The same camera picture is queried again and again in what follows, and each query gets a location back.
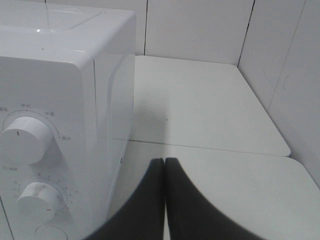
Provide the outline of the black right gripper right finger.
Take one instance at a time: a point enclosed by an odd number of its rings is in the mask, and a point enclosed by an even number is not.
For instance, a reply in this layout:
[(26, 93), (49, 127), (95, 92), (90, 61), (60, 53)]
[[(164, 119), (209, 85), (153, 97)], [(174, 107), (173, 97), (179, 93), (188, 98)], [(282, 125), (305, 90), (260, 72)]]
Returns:
[(251, 240), (253, 234), (229, 219), (198, 191), (177, 158), (165, 159), (165, 194), (172, 240)]

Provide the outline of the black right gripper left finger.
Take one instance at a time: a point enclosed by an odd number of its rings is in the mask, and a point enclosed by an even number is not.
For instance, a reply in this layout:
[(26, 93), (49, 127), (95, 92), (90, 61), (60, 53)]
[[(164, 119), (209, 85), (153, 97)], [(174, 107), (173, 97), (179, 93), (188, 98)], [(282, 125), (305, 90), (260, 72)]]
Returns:
[(162, 240), (165, 221), (164, 173), (164, 160), (152, 159), (129, 199), (87, 239)]

